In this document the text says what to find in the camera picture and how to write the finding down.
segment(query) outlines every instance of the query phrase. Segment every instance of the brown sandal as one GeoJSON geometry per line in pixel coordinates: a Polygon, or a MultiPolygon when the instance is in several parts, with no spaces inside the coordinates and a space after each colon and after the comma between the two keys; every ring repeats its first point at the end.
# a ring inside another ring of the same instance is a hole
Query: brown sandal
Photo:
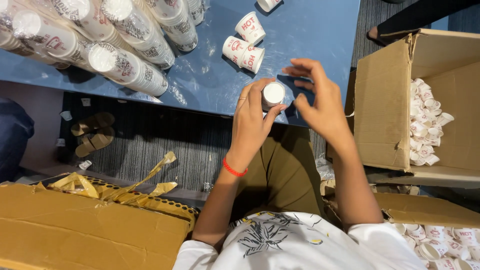
{"type": "Polygon", "coordinates": [[[93,138],[89,139],[87,136],[82,138],[82,144],[80,144],[75,150],[75,154],[78,157],[83,158],[88,156],[95,150],[102,149],[109,145],[115,138],[115,131],[111,127],[104,127],[97,131],[93,138]]]}
{"type": "Polygon", "coordinates": [[[80,136],[94,131],[95,129],[100,129],[106,126],[110,126],[115,122],[115,117],[109,112],[99,112],[93,116],[90,116],[86,119],[78,121],[70,129],[72,134],[75,136],[80,136]]]}

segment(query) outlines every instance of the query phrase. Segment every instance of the white t-shirt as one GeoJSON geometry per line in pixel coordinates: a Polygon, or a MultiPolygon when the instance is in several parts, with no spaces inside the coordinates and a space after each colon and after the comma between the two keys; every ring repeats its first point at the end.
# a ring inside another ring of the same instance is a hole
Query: white t-shirt
{"type": "Polygon", "coordinates": [[[389,223],[355,225],[345,234],[318,215],[260,212],[231,226],[220,254],[186,241],[173,270],[426,269],[389,223]]]}

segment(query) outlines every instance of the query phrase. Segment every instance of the blue fabric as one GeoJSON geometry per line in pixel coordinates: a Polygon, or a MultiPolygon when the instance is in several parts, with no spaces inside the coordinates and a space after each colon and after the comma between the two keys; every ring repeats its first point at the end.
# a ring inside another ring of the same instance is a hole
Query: blue fabric
{"type": "Polygon", "coordinates": [[[18,103],[0,98],[0,183],[17,174],[34,123],[18,103]]]}

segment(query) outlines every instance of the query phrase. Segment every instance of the left hand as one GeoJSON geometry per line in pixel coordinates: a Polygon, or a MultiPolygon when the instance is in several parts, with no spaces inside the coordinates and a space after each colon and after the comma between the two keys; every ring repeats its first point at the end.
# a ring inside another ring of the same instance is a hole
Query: left hand
{"type": "Polygon", "coordinates": [[[263,118],[262,90],[275,79],[260,79],[243,88],[233,116],[232,144],[227,153],[228,165],[244,172],[260,149],[272,128],[275,118],[287,108],[279,104],[263,118]]]}

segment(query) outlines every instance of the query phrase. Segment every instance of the right hand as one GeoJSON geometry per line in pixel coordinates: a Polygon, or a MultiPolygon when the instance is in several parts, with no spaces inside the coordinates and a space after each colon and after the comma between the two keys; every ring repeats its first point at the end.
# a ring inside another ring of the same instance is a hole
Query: right hand
{"type": "Polygon", "coordinates": [[[295,107],[308,125],[330,144],[344,141],[345,136],[352,136],[347,118],[343,111],[340,88],[327,78],[318,61],[307,58],[292,59],[293,66],[283,68],[283,73],[293,77],[308,77],[313,83],[295,81],[295,86],[303,87],[315,94],[313,107],[307,97],[300,93],[294,101],[295,107]]]}

